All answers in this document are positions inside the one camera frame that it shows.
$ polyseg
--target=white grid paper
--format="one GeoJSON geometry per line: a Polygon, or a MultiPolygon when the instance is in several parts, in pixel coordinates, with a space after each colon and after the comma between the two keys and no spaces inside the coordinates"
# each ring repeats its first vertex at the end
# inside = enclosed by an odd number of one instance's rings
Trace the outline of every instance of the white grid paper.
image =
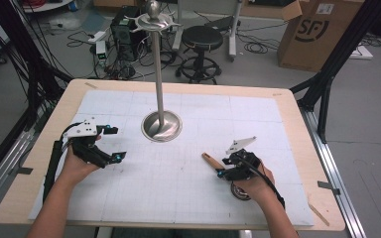
{"type": "MultiPolygon", "coordinates": [[[[314,224],[274,99],[165,93],[164,107],[181,117],[183,130],[173,141],[157,143],[141,132],[143,119],[157,110],[155,93],[85,94],[72,123],[94,117],[97,125],[118,127],[117,135],[103,135],[96,145],[107,154],[127,154],[121,164],[91,174],[75,188],[69,220],[266,225],[256,202],[236,199],[230,182],[217,178],[201,157],[207,152],[223,159],[233,140],[256,136],[246,150],[274,172],[290,220],[314,224]]],[[[30,219],[41,208],[42,194],[43,188],[30,219]]]]}

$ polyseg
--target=black stool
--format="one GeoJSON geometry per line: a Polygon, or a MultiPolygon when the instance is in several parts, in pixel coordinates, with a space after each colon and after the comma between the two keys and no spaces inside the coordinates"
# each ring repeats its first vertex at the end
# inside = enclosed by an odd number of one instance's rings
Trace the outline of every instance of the black stool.
{"type": "Polygon", "coordinates": [[[206,58],[204,53],[216,50],[222,45],[221,34],[210,27],[194,26],[184,30],[182,42],[188,47],[185,52],[192,49],[197,53],[197,57],[184,60],[176,70],[176,76],[183,74],[190,79],[190,83],[211,79],[217,84],[214,77],[221,74],[221,69],[214,60],[206,58]]]}

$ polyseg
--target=sf logo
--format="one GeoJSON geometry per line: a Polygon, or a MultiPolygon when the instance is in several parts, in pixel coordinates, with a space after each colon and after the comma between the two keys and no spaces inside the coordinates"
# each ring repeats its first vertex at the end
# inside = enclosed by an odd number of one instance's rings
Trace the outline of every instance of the sf logo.
{"type": "Polygon", "coordinates": [[[299,42],[313,42],[326,32],[328,25],[329,21],[311,21],[305,19],[299,27],[295,39],[299,42]]]}

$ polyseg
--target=wooden table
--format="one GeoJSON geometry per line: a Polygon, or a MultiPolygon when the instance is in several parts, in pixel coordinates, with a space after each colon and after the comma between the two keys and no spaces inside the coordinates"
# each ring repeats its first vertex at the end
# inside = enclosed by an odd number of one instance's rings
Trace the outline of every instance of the wooden table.
{"type": "MultiPolygon", "coordinates": [[[[24,167],[33,168],[30,175],[17,175],[0,204],[0,223],[30,224],[29,213],[33,207],[43,177],[46,174],[54,140],[68,126],[88,90],[127,90],[154,92],[154,82],[126,82],[106,80],[73,80],[66,89],[57,108],[37,140],[24,167]]],[[[163,91],[169,93],[215,94],[273,98],[276,100],[290,142],[293,156],[302,179],[306,196],[315,220],[314,226],[296,227],[300,230],[339,231],[345,228],[332,191],[318,187],[318,181],[327,181],[318,154],[299,111],[293,93],[288,89],[237,87],[164,83],[163,91]]],[[[69,222],[69,225],[122,226],[115,222],[69,222]]],[[[149,226],[131,224],[128,226],[149,226]]]]}

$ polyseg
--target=metal rail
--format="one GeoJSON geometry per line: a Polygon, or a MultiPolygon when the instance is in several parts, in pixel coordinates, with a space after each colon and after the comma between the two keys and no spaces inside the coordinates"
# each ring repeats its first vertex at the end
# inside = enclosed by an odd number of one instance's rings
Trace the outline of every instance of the metal rail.
{"type": "Polygon", "coordinates": [[[353,238],[365,238],[366,234],[364,233],[357,213],[351,199],[349,198],[348,192],[345,188],[342,177],[339,174],[338,168],[336,167],[335,160],[333,159],[329,146],[321,140],[320,135],[318,134],[318,119],[315,116],[315,113],[303,109],[301,112],[317,148],[317,154],[319,155],[325,174],[332,187],[339,190],[339,194],[335,195],[335,199],[345,220],[345,224],[347,226],[346,229],[348,229],[351,237],[353,238]]]}

